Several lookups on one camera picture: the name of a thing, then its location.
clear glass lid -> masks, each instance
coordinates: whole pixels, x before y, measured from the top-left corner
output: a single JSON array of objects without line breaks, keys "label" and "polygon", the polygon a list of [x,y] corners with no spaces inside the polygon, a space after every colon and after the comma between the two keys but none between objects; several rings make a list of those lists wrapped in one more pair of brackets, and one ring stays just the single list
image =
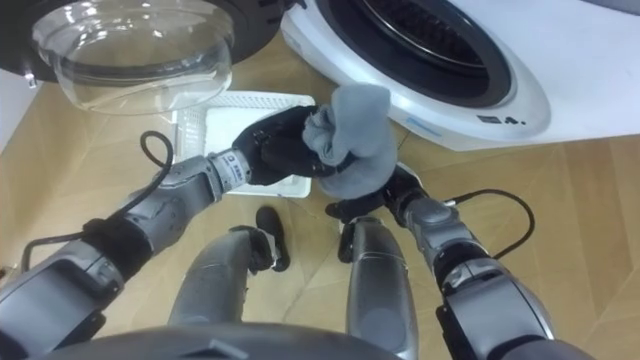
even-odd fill
[{"label": "clear glass lid", "polygon": [[90,0],[33,26],[40,56],[78,107],[137,115],[203,103],[231,82],[233,23],[202,0]]}]

washing machine logo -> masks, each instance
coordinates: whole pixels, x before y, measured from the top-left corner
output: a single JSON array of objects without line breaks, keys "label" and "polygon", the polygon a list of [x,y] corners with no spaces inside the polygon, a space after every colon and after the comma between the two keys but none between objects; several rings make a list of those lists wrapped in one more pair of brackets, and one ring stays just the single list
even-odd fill
[{"label": "washing machine logo", "polygon": [[526,121],[518,121],[511,116],[507,116],[504,121],[500,120],[497,116],[482,116],[477,115],[478,119],[485,124],[508,124],[508,125],[527,125]]}]

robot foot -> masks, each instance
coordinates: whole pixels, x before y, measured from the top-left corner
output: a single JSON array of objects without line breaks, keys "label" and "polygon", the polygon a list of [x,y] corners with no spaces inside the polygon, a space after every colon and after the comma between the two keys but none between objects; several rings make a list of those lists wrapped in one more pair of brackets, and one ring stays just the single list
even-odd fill
[{"label": "robot foot", "polygon": [[271,268],[276,272],[283,272],[289,268],[291,259],[284,240],[282,221],[276,210],[263,206],[256,213],[256,227],[267,234],[270,253],[274,259]]}]

white washing machine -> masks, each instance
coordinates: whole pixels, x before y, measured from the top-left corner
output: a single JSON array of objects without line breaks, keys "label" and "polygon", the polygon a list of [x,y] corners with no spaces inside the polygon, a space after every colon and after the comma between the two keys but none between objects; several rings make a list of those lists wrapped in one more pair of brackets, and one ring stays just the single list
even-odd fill
[{"label": "white washing machine", "polygon": [[640,133],[640,1],[299,0],[287,43],[464,151]]}]

laundry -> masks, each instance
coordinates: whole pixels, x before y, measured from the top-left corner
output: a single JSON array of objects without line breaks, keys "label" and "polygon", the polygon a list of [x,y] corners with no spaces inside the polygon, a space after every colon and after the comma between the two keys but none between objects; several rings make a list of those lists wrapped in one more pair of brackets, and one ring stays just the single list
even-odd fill
[{"label": "laundry", "polygon": [[357,160],[346,170],[318,180],[322,190],[339,199],[355,199],[380,189],[391,177],[398,152],[391,123],[389,90],[375,85],[339,87],[307,119],[305,144],[330,166],[340,165],[349,153]]}]

